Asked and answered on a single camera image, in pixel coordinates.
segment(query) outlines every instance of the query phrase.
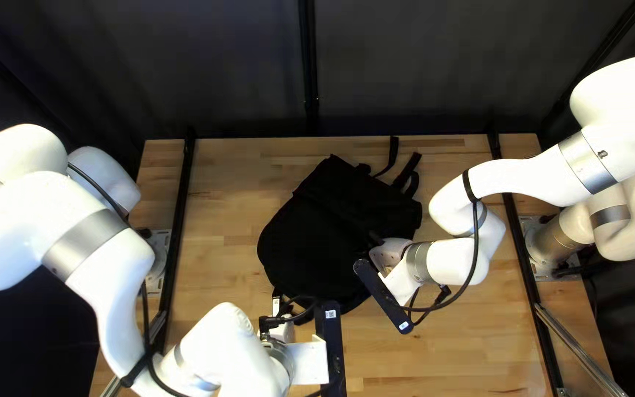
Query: backpack strap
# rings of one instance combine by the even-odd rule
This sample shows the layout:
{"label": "backpack strap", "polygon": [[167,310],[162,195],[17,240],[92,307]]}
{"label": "backpack strap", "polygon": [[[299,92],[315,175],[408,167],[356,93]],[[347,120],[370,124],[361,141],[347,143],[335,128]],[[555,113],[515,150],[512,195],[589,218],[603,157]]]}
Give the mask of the backpack strap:
{"label": "backpack strap", "polygon": [[391,136],[389,140],[389,164],[386,166],[386,168],[377,172],[376,175],[374,175],[374,177],[382,176],[389,169],[391,169],[391,167],[393,167],[394,164],[396,164],[396,157],[398,156],[398,154],[399,154],[399,139],[397,136]]}
{"label": "backpack strap", "polygon": [[396,176],[396,179],[394,179],[394,183],[391,184],[391,186],[393,186],[394,188],[401,190],[410,178],[410,186],[404,193],[406,195],[410,193],[409,197],[413,197],[413,194],[415,194],[416,190],[418,189],[419,177],[418,173],[416,172],[416,166],[418,165],[420,158],[422,158],[422,155],[420,153],[413,153],[413,155],[410,157],[410,160],[408,160],[406,167],[403,167],[403,170],[401,171],[399,176]]}

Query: wooden table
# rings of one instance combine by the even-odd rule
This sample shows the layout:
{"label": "wooden table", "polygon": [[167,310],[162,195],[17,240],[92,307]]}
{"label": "wooden table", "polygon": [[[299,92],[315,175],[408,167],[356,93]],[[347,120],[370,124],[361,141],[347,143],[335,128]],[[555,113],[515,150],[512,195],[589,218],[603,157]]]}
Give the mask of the wooden table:
{"label": "wooden table", "polygon": [[[505,158],[540,151],[534,134],[502,134],[500,141]],[[170,228],[182,148],[182,140],[147,141],[138,177],[143,198],[131,215],[135,226]],[[198,140],[167,346],[179,342],[220,302],[242,308],[256,327],[256,319],[270,312],[272,292],[256,256],[263,227],[329,154],[381,169],[388,151],[385,136]],[[415,199],[425,212],[430,197],[445,183],[491,159],[484,135],[402,136],[397,163],[382,179],[391,182],[413,151],[423,155]],[[557,212],[533,198],[514,197],[521,215]],[[500,195],[484,202],[506,221]],[[443,238],[450,236],[424,213],[415,240]],[[546,282],[539,288],[543,303],[608,368],[582,283]],[[429,303],[434,292],[423,291],[419,304]],[[409,335],[397,333],[372,298],[343,316],[342,329],[350,396],[551,395],[508,231],[486,280],[471,286],[452,306],[431,314]],[[296,328],[298,341],[310,340],[312,333],[311,324]],[[586,375],[575,362],[569,364],[561,362],[566,385],[568,379],[584,383]],[[100,358],[90,395],[98,396],[110,378]],[[295,386],[290,395],[316,389]],[[120,394],[133,395],[128,390]]]}

